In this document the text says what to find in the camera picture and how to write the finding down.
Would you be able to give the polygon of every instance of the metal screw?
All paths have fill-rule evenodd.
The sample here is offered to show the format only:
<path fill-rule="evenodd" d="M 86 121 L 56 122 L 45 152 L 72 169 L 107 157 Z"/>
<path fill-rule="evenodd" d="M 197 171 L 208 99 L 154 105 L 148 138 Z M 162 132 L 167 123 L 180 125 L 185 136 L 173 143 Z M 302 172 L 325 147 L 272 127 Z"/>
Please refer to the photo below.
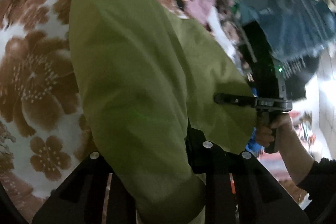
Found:
<path fill-rule="evenodd" d="M 205 148 L 211 148 L 211 147 L 213 146 L 213 144 L 212 144 L 212 142 L 208 142 L 208 141 L 206 141 L 206 142 L 203 143 L 203 146 L 204 146 Z"/>
<path fill-rule="evenodd" d="M 242 154 L 241 154 L 241 156 L 244 158 L 244 159 L 250 159 L 250 158 L 252 158 L 252 154 L 250 153 L 250 152 L 247 152 L 247 151 L 245 151 L 245 152 L 243 152 Z"/>
<path fill-rule="evenodd" d="M 99 156 L 100 156 L 100 155 L 99 155 L 98 152 L 92 152 L 92 153 L 90 154 L 90 158 L 91 158 L 92 160 L 98 159 Z"/>

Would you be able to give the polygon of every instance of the black grip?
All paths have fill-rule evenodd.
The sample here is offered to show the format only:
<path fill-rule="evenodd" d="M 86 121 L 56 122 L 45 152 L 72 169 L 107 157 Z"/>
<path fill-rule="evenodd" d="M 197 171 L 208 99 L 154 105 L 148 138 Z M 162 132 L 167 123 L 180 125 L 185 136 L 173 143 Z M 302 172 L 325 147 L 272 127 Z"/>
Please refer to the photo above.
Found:
<path fill-rule="evenodd" d="M 281 114 L 280 111 L 271 111 L 269 112 L 269 124 L 271 124 L 278 116 L 279 114 Z M 273 154 L 273 153 L 276 153 L 278 152 L 276 149 L 275 149 L 275 141 L 276 141 L 276 136 L 277 136 L 277 130 L 276 129 L 273 129 L 272 130 L 272 136 L 274 137 L 274 142 L 271 142 L 271 144 L 269 145 L 269 147 L 265 147 L 265 152 L 267 154 Z"/>

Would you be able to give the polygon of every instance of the blue cloth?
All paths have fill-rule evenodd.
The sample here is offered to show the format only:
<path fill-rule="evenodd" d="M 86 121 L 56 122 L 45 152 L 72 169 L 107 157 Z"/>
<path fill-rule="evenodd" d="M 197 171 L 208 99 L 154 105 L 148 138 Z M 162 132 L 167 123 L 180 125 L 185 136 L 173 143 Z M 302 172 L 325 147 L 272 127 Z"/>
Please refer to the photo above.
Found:
<path fill-rule="evenodd" d="M 263 147 L 256 143 L 255 133 L 256 133 L 256 128 L 253 130 L 252 137 L 249 140 L 249 142 L 247 143 L 245 149 L 246 149 L 246 151 L 249 151 L 249 152 L 258 153 L 263 149 Z"/>

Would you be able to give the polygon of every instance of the black device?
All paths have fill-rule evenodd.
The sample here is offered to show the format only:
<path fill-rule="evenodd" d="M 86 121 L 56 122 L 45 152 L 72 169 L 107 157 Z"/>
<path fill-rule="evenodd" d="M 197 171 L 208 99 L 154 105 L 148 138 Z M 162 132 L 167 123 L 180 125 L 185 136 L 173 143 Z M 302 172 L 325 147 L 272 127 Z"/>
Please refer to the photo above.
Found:
<path fill-rule="evenodd" d="M 255 108 L 258 115 L 271 123 L 279 114 L 289 112 L 293 104 L 287 100 L 287 90 L 282 63 L 271 55 L 271 49 L 259 24 L 254 21 L 243 27 L 244 42 L 239 50 L 250 65 L 258 97 L 245 97 L 232 94 L 216 94 L 217 104 L 236 104 Z M 266 153 L 277 152 L 275 141 L 265 148 Z"/>
<path fill-rule="evenodd" d="M 203 132 L 189 126 L 189 164 L 194 173 L 206 174 L 206 224 L 310 223 L 304 211 L 251 153 L 236 155 L 205 142 Z"/>

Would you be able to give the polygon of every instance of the human hand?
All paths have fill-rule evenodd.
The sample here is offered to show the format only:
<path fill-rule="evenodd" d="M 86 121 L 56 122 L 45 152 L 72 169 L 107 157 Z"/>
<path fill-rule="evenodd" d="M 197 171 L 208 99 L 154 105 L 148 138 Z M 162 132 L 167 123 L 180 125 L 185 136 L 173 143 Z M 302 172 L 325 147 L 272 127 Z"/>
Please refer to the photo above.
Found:
<path fill-rule="evenodd" d="M 269 147 L 274 142 L 272 130 L 277 129 L 279 134 L 290 132 L 293 123 L 287 113 L 280 114 L 271 124 L 266 124 L 263 117 L 258 117 L 256 126 L 256 143 L 263 147 Z"/>

